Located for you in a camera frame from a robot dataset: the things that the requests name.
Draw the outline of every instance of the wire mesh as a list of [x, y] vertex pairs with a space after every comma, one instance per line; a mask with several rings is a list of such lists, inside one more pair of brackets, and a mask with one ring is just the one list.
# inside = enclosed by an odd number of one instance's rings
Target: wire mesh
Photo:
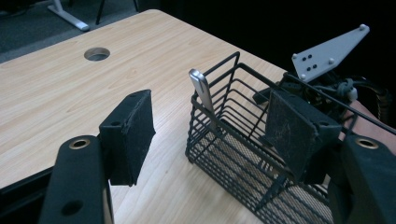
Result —
[[285, 163], [262, 139], [268, 104], [258, 105], [252, 97], [276, 84], [239, 63], [237, 52], [225, 61], [232, 58], [232, 68], [209, 83], [214, 114], [197, 93], [191, 97], [186, 156], [264, 223], [332, 223], [326, 188], [293, 182]]

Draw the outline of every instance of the wooden table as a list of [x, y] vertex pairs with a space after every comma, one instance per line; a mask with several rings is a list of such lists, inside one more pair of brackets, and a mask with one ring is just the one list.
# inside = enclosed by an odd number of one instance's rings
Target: wooden table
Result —
[[[110, 56], [86, 60], [95, 47]], [[156, 134], [137, 185], [111, 187], [116, 223], [260, 223], [184, 154], [190, 69], [238, 50], [241, 62], [281, 79], [283, 69], [159, 10], [0, 64], [0, 188], [51, 167], [64, 141], [99, 134], [126, 95], [150, 89]]]

